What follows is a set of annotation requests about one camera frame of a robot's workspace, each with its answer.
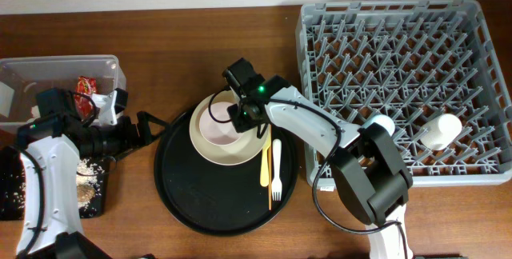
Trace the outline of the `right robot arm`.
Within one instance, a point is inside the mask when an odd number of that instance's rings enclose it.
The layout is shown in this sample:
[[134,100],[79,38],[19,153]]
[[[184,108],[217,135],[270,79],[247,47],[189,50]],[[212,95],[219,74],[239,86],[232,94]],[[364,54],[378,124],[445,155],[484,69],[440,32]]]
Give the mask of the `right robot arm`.
[[342,204],[362,224],[372,258],[412,258],[405,228],[413,178],[394,144],[394,122],[377,115],[362,126],[345,122],[305,98],[286,79],[265,79],[244,58],[222,73],[237,103],[227,110],[239,133],[269,125],[316,149]]

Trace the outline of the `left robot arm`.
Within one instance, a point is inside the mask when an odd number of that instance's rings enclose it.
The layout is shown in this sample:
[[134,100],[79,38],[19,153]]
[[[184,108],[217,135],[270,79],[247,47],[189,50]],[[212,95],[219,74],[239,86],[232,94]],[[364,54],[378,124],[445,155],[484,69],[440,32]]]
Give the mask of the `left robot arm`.
[[25,210],[18,258],[105,258],[83,233],[76,178],[83,159],[120,161],[160,138],[151,124],[167,122],[140,111],[123,115],[128,93],[86,95],[52,88],[36,97],[39,118],[18,128],[14,149],[25,170]]

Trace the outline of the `orange chopstick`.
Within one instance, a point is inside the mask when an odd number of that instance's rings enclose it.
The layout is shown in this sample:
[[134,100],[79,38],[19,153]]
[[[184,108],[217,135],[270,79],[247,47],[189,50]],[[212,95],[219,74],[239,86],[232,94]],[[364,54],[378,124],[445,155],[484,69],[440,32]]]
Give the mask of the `orange chopstick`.
[[269,211],[272,210],[272,130],[271,125],[268,127],[269,133],[267,136],[267,167],[268,167],[268,179],[269,179],[269,185],[268,185],[268,209]]

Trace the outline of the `red snack wrapper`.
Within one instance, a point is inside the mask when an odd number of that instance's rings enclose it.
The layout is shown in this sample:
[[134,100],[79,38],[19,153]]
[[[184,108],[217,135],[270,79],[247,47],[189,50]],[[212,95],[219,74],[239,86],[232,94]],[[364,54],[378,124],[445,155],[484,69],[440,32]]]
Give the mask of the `red snack wrapper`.
[[[75,91],[77,93],[91,97],[98,91],[96,79],[83,76],[79,77]],[[82,115],[83,118],[87,118],[93,113],[93,106],[88,99],[82,96],[75,95],[74,100],[78,112]]]

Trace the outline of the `blue cup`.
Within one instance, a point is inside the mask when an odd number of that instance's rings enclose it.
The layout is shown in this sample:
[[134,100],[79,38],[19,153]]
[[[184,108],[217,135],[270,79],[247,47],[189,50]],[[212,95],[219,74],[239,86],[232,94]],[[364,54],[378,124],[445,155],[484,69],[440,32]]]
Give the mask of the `blue cup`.
[[369,118],[362,125],[362,128],[365,129],[374,123],[379,124],[381,127],[386,129],[386,131],[388,132],[388,134],[390,136],[392,136],[394,134],[394,131],[395,131],[394,121],[390,117],[388,117],[384,114],[377,114],[377,115],[374,115],[373,117]]

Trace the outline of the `large beige plate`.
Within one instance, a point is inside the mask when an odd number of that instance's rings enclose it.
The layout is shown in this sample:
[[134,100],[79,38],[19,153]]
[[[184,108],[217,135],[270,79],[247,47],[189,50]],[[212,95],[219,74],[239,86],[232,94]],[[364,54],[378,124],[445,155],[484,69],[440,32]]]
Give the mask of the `large beige plate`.
[[212,95],[203,99],[192,113],[189,134],[193,147],[207,161],[218,165],[239,165],[256,157],[261,151],[269,135],[267,127],[261,138],[257,137],[258,129],[253,128],[242,133],[241,138],[230,145],[215,145],[208,142],[200,132],[199,122],[202,114],[207,111]]

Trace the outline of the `white cup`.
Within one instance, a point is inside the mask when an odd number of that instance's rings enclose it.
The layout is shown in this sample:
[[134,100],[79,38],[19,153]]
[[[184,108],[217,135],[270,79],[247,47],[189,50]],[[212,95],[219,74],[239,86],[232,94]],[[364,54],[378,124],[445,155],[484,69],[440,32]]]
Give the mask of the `white cup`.
[[428,149],[442,150],[448,147],[462,131],[461,120],[453,114],[442,114],[425,123],[426,131],[421,143]]

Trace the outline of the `small pink plate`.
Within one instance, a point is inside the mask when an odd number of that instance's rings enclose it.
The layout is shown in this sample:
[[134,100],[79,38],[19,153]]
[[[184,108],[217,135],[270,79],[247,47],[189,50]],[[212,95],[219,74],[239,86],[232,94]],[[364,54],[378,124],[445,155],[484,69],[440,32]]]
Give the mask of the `small pink plate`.
[[219,121],[227,121],[230,116],[227,108],[232,106],[230,102],[215,102],[211,106],[207,106],[199,119],[199,130],[201,135],[214,145],[231,145],[238,141],[242,135],[237,133],[231,122],[219,123]]

